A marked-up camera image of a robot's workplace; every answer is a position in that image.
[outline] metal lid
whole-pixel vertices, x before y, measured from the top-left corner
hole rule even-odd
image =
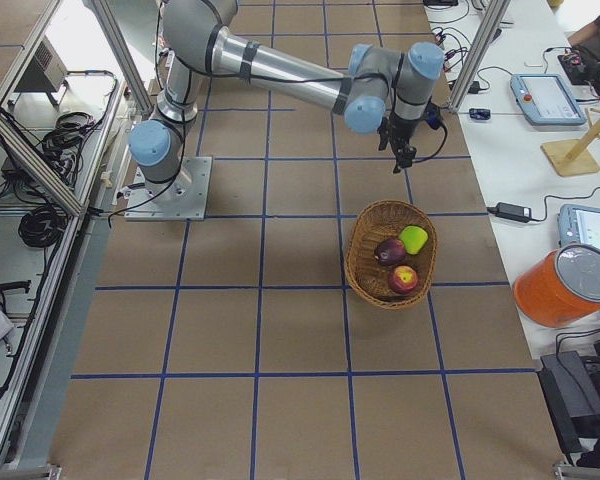
[[[600,302],[600,250],[572,243],[556,255],[556,272],[565,287],[590,302]]]

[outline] metal base plate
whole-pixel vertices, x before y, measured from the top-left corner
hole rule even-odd
[[[211,177],[211,157],[185,157],[182,168],[186,168],[193,178],[193,184],[187,193],[178,201],[159,205],[150,199],[144,188],[132,190],[129,195],[128,208],[124,216],[129,221],[161,222],[168,220],[204,220],[207,208],[207,194]],[[138,168],[134,182],[144,182],[144,175]]]

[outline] green fruit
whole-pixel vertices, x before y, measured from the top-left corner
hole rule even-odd
[[[398,238],[404,243],[404,248],[409,255],[417,255],[429,240],[429,235],[424,228],[409,225],[400,232]]]

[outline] orange container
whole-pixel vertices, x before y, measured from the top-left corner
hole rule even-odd
[[[600,310],[600,250],[572,243],[549,253],[513,284],[531,320],[559,328]]]

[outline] wicker basket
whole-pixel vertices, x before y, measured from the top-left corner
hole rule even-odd
[[[383,240],[397,237],[407,225],[424,228],[429,240],[417,255],[407,255],[401,262],[418,273],[419,282],[408,294],[400,295],[387,283],[392,267],[379,265],[374,250]],[[345,261],[347,280],[351,288],[372,305],[387,309],[410,307],[420,301],[431,287],[437,244],[431,221],[418,208],[395,200],[373,203],[360,213],[353,227]]]

